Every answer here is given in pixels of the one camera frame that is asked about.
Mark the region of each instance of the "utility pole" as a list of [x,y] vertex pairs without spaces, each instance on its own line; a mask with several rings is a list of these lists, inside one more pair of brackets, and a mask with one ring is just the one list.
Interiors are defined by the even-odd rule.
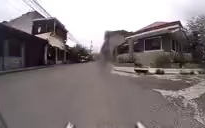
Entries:
[[90,54],[92,54],[92,48],[93,48],[93,41],[91,40],[91,43],[90,43]]

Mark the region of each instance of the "street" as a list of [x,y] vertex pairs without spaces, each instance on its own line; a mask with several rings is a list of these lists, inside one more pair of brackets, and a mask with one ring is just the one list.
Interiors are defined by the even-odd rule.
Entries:
[[0,111],[8,128],[203,128],[152,90],[164,82],[114,75],[98,62],[6,74]]

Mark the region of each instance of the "awning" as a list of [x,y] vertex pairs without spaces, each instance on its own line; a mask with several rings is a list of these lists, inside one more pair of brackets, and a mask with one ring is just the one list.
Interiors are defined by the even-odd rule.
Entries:
[[43,33],[43,34],[38,34],[36,36],[40,37],[42,39],[48,40],[48,43],[51,46],[57,47],[57,48],[59,48],[61,50],[65,50],[65,44],[63,43],[63,41],[61,41],[60,39],[56,38],[56,36],[53,36],[51,32]]

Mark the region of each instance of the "overcast sky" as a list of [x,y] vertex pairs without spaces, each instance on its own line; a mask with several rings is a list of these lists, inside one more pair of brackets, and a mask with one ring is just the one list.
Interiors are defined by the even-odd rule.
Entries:
[[[38,0],[86,47],[99,51],[106,30],[136,31],[155,21],[205,14],[205,0]],[[0,22],[31,9],[22,0],[0,0]]]

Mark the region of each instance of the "house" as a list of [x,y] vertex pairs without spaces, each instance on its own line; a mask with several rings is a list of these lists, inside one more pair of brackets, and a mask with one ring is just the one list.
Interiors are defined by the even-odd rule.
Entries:
[[66,62],[68,30],[56,18],[42,18],[33,21],[32,34],[48,41],[45,47],[45,64]]
[[115,60],[117,56],[117,50],[115,48],[124,43],[125,37],[129,34],[130,32],[125,30],[106,31],[101,51],[108,56],[109,59]]
[[47,41],[0,23],[0,71],[44,65]]
[[37,11],[31,11],[23,14],[20,17],[12,19],[8,22],[4,21],[3,24],[24,31],[26,33],[32,34],[33,20],[39,18],[45,18],[45,17]]
[[125,43],[118,47],[118,57],[128,56],[142,65],[151,66],[161,55],[174,56],[184,52],[188,43],[180,21],[154,22],[125,37]]

